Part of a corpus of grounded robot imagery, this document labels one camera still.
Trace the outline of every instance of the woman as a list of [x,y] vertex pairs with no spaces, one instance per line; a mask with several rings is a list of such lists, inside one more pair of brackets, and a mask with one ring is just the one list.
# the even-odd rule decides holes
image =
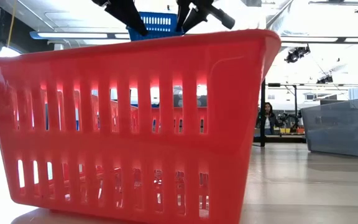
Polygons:
[[[259,113],[258,123],[260,123],[260,118],[262,114]],[[278,122],[276,115],[273,113],[273,106],[270,103],[265,103],[265,134],[274,134],[274,126],[281,127],[282,123]]]

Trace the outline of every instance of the dark hair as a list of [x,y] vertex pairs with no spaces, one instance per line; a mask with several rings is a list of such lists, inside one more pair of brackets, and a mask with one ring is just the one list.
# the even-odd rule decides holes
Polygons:
[[269,105],[269,106],[270,106],[270,111],[269,111],[268,115],[271,116],[272,113],[273,113],[273,106],[272,106],[272,104],[269,103],[269,102],[266,102],[266,103],[265,103],[265,106],[266,106],[266,105]]

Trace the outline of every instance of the window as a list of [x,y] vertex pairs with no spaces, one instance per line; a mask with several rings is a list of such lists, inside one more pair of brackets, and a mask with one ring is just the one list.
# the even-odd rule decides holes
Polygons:
[[306,99],[307,100],[313,100],[314,99],[314,94],[307,94]]

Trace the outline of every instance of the red plastic basket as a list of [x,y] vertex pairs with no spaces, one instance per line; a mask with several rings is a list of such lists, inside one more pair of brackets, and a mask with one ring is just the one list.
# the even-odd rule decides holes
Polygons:
[[[238,223],[259,86],[279,48],[273,32],[244,30],[1,58],[13,201],[146,223]],[[207,108],[197,108],[199,84]],[[183,109],[173,107],[177,85]]]

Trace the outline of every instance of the floor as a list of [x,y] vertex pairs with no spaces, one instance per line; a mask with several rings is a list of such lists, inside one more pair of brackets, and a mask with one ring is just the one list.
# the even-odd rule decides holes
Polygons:
[[[11,201],[0,155],[0,223],[123,223]],[[241,224],[358,223],[358,158],[310,153],[306,144],[254,146]]]

